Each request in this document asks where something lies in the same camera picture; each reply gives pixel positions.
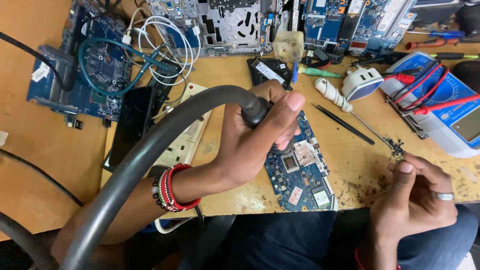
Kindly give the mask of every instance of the black hose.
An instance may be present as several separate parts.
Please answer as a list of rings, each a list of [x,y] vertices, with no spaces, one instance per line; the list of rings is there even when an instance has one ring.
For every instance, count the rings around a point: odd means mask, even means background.
[[[10,237],[30,257],[41,270],[57,270],[57,261],[50,255],[48,248],[35,240],[25,227],[0,212],[0,231]]]
[[[61,270],[80,270],[87,264],[102,235],[156,159],[194,121],[226,103],[239,103],[249,115],[262,110],[255,94],[238,86],[216,86],[179,104],[133,147],[86,210]]]
[[[37,167],[33,163],[30,163],[22,159],[21,157],[14,155],[3,149],[0,149],[0,156],[8,157],[9,159],[14,160],[34,170],[36,173],[40,174],[43,178],[49,181],[52,185],[56,186],[61,192],[63,192],[68,198],[74,201],[78,206],[82,207],[84,205],[84,203],[81,200],[79,200],[77,197],[75,197],[75,195],[73,195],[68,189],[66,189],[64,186],[58,183],[55,179],[53,179],[53,177],[51,177],[48,173],[44,172],[41,168]]]

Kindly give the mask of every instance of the multimeter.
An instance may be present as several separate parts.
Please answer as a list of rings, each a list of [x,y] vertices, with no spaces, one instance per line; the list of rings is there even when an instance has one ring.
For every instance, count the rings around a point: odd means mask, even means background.
[[[418,68],[423,71],[429,68],[435,58],[416,51],[399,60],[386,72],[400,72],[406,69]],[[442,69],[435,71],[419,87],[413,90],[404,99],[399,101],[401,107],[406,107],[437,83]],[[404,85],[397,80],[386,80],[380,88],[389,96],[394,96]],[[434,96],[425,106],[431,106],[446,101],[475,95],[472,89],[458,80],[451,73],[440,83]],[[480,154],[480,100],[433,110],[428,114],[412,116],[417,124],[423,128],[434,142],[447,154],[456,158],[469,158]]]

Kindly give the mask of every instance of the green screwdriver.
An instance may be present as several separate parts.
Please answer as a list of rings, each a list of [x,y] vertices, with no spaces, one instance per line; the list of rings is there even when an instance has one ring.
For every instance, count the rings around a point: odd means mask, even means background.
[[[342,74],[339,74],[339,73],[329,72],[326,70],[319,70],[316,68],[305,68],[302,65],[299,66],[297,73],[298,74],[305,73],[307,75],[312,75],[312,76],[330,77],[330,78],[337,78],[337,79],[342,77]]]

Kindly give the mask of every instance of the silver ring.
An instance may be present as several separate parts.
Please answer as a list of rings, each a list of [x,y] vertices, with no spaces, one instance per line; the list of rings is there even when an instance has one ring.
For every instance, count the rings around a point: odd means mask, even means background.
[[[444,201],[451,201],[455,200],[455,194],[452,193],[440,193],[440,192],[435,192],[431,191],[432,196],[434,199],[439,199],[439,200],[444,200]]]

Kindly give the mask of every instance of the electrical socket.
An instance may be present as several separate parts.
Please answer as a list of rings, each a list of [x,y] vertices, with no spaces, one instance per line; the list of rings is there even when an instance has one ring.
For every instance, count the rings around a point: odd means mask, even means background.
[[[180,103],[190,96],[198,94],[207,88],[196,84],[188,83]],[[185,129],[172,144],[156,160],[154,165],[173,167],[178,163],[190,164],[197,149],[200,138],[204,132],[211,111],[204,114],[200,119]]]

